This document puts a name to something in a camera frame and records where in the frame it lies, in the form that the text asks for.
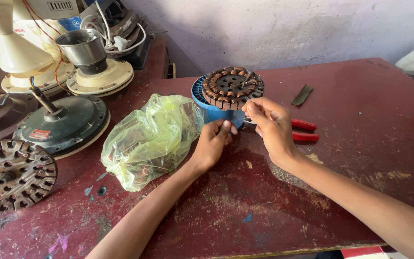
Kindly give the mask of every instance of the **metal steel container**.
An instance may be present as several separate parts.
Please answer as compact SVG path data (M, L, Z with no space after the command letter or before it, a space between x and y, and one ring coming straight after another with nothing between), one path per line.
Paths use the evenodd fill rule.
M94 29L77 29L58 36L55 44L62 48L76 66L89 66L106 58L100 33Z

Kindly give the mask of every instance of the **person's left hand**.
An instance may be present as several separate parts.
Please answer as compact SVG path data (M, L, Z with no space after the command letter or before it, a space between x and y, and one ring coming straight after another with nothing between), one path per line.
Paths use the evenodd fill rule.
M223 148L233 141L230 130L234 135L237 134L236 127L225 119L212 121L202 127L196 150L190 158L190 162L202 173L218 162Z

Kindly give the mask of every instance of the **wooden table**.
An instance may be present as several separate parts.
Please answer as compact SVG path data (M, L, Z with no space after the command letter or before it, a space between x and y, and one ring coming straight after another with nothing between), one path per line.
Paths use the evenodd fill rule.
M126 192L114 176L104 175L99 160L114 124L151 94L190 97L197 77L161 79L164 56L165 42L154 41L147 68L136 71L123 91L104 98L111 111L108 129L85 150L57 161L59 175L49 197L0 213L0 258L84 258L142 195L169 177ZM289 108L293 118L317 124L320 140L298 143L304 154L414 206L410 78L379 58L257 73L265 96ZM291 105L305 84L313 92L300 107ZM273 165L253 127L233 139L218 164L165 217L142 258L250 258L384 243L336 203ZM101 186L108 189L104 196L97 195Z

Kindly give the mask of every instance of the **sticker label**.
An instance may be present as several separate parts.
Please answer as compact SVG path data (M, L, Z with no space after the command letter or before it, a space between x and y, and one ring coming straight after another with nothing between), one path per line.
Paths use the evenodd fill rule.
M35 139L46 139L49 138L49 133L51 131L50 130L38 130L35 129L31 134L30 137L35 138Z

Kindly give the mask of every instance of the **lavender wall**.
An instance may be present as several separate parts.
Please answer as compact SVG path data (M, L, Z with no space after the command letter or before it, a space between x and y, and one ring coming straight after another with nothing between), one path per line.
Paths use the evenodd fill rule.
M414 0L121 0L167 38L178 77L272 69L414 50Z

